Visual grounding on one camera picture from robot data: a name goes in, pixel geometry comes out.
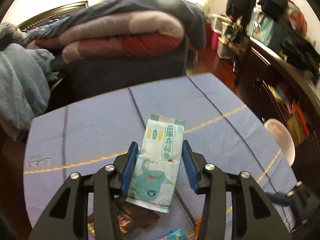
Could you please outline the pink and red quilt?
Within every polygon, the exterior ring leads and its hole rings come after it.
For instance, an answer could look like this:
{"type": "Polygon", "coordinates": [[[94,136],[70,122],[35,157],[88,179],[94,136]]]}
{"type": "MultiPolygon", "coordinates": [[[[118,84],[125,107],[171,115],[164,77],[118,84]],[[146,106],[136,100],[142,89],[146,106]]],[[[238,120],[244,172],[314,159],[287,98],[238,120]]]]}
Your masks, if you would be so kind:
{"type": "Polygon", "coordinates": [[[161,11],[114,14],[69,28],[52,38],[28,43],[60,49],[65,63],[96,57],[152,57],[165,55],[184,40],[182,22],[161,11]]]}

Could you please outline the black hanging coat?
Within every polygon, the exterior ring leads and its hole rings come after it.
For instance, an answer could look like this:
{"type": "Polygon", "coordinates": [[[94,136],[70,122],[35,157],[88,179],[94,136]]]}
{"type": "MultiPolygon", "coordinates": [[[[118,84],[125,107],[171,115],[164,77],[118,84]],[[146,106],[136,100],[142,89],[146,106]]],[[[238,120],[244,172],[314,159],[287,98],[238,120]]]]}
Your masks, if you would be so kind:
{"type": "Polygon", "coordinates": [[[235,22],[242,17],[241,24],[245,29],[251,19],[256,0],[227,0],[226,15],[235,22]]]}

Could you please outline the pink storage box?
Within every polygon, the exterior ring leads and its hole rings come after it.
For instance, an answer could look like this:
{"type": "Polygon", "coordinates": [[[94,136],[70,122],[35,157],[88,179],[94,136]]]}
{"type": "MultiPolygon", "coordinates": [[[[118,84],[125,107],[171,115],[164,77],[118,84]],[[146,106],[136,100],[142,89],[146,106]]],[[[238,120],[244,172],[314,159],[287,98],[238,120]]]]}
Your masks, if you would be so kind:
{"type": "Polygon", "coordinates": [[[213,32],[210,45],[212,51],[217,51],[220,36],[221,35],[219,33],[213,32]]]}

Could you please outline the dark wooden cabinet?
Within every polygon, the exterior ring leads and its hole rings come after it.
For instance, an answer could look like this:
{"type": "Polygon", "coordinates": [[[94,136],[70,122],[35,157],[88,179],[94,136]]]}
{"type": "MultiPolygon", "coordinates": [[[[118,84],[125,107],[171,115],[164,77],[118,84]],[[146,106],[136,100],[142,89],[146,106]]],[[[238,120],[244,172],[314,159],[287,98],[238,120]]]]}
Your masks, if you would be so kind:
{"type": "Polygon", "coordinates": [[[234,84],[253,113],[262,121],[279,120],[291,133],[295,174],[319,174],[319,98],[312,84],[252,37],[244,40],[234,71],[234,84]]]}

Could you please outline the grey fuzzy blanket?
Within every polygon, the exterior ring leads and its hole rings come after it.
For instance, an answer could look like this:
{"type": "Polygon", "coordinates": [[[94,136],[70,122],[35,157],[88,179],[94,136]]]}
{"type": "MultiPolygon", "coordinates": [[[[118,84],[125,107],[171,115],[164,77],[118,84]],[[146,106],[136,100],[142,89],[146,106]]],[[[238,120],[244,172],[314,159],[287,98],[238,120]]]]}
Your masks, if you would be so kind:
{"type": "Polygon", "coordinates": [[[0,25],[0,50],[5,50],[8,45],[16,43],[24,46],[27,35],[19,27],[11,23],[0,25]]]}

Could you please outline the bed with dark headboard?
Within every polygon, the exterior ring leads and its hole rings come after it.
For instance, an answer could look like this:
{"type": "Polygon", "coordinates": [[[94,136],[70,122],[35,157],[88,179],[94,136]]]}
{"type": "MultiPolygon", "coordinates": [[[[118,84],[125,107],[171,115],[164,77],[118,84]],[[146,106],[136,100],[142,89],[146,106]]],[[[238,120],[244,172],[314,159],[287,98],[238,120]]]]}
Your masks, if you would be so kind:
{"type": "Polygon", "coordinates": [[[57,56],[53,108],[184,76],[188,46],[207,44],[204,14],[186,0],[106,0],[29,29],[24,42],[57,56]]]}

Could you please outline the blue patterned duvet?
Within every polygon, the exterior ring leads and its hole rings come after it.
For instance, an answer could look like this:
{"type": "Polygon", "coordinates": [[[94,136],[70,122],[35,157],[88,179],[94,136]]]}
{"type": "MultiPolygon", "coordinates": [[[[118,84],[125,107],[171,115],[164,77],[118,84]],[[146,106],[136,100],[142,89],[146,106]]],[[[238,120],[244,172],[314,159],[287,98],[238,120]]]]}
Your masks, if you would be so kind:
{"type": "Polygon", "coordinates": [[[197,50],[207,45],[204,14],[196,4],[186,0],[105,0],[57,22],[31,29],[24,44],[37,38],[52,38],[73,26],[103,16],[140,11],[161,11],[175,16],[183,23],[189,41],[197,50]]]}

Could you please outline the light blue fleece blanket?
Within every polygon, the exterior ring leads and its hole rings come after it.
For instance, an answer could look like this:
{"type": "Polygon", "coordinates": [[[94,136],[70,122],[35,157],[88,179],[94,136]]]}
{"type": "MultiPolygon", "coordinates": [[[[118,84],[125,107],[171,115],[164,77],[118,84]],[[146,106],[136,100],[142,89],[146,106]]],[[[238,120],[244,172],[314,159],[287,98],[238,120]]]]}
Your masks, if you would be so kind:
{"type": "Polygon", "coordinates": [[[16,43],[1,51],[1,128],[14,141],[48,108],[54,59],[45,49],[25,49],[16,43]]]}

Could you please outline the white pink-speckled trash bin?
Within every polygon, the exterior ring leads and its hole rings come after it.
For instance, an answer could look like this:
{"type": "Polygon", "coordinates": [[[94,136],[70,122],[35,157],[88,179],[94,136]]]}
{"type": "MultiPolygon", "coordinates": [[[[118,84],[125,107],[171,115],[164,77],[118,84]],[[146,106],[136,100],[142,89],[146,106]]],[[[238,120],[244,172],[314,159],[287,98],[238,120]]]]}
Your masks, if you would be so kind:
{"type": "Polygon", "coordinates": [[[292,166],[295,161],[296,150],[289,130],[283,123],[274,118],[268,119],[264,123],[264,127],[279,145],[289,165],[292,166]]]}

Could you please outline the teal wet wipes pack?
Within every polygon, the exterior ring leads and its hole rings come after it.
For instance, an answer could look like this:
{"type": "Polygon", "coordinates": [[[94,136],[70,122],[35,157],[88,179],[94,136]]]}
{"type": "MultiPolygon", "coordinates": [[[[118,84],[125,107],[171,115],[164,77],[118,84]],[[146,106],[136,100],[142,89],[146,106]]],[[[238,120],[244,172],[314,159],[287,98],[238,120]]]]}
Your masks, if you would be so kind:
{"type": "Polygon", "coordinates": [[[184,121],[150,115],[126,201],[168,213],[182,159],[184,121]]]}

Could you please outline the colourful candy wrapper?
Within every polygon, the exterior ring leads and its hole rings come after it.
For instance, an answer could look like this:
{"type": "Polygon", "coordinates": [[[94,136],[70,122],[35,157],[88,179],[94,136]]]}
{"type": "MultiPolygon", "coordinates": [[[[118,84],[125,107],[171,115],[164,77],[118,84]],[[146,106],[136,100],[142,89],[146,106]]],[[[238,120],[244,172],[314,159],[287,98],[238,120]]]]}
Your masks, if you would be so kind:
{"type": "Polygon", "coordinates": [[[187,236],[182,229],[172,230],[157,240],[186,240],[187,236]]]}

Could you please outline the small orange wrapper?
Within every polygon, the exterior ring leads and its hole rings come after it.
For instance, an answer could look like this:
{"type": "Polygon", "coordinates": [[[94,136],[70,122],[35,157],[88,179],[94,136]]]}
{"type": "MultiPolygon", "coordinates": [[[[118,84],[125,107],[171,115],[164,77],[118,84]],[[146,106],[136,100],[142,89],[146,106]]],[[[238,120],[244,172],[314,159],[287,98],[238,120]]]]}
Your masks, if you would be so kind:
{"type": "Polygon", "coordinates": [[[201,226],[201,220],[202,218],[198,218],[195,222],[195,240],[198,239],[199,237],[199,231],[200,231],[200,226],[201,226]]]}

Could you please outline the pile of clothes on rack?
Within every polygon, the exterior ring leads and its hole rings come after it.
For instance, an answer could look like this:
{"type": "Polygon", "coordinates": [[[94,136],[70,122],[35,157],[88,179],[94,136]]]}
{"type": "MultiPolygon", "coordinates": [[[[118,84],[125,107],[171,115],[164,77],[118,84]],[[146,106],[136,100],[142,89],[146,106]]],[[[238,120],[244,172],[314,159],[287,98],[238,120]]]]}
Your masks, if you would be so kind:
{"type": "Polygon", "coordinates": [[[301,72],[319,78],[319,53],[306,39],[303,13],[291,0],[258,0],[247,27],[255,38],[301,72]]]}

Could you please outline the blue striped table cloth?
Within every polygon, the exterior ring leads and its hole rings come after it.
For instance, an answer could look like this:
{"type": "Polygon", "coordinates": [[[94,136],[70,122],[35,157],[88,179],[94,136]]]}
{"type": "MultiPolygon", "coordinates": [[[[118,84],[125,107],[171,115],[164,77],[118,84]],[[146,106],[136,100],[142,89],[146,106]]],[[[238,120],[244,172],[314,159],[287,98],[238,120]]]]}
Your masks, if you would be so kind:
{"type": "Polygon", "coordinates": [[[212,74],[155,81],[31,123],[30,239],[290,239],[296,177],[212,74]]]}

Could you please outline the white plastic basket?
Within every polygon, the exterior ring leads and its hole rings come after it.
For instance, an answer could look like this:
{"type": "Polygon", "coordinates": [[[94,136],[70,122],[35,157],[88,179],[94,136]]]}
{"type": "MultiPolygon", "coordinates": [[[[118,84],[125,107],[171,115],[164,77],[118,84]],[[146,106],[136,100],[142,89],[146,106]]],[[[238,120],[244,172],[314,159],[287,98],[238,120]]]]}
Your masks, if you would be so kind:
{"type": "Polygon", "coordinates": [[[231,19],[224,15],[211,14],[208,17],[210,19],[210,26],[212,31],[218,34],[222,34],[223,22],[231,22],[231,19]]]}

